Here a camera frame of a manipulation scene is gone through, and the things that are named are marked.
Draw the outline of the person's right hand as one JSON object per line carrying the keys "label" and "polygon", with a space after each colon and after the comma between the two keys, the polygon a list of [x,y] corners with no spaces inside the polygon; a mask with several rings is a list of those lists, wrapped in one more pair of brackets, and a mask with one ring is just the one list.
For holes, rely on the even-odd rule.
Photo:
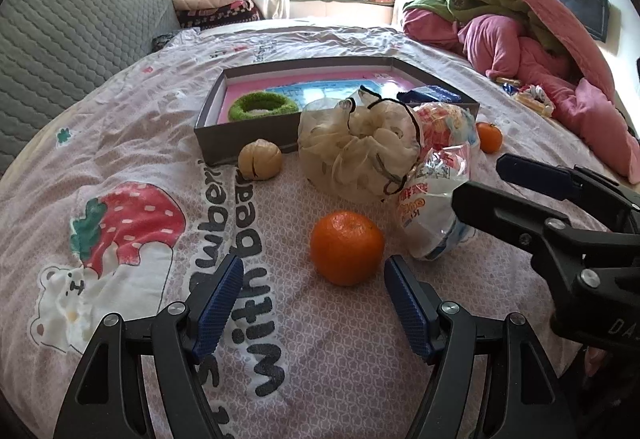
{"label": "person's right hand", "polygon": [[606,352],[600,348],[587,347],[585,351],[584,368],[588,377],[593,377],[606,356]]}

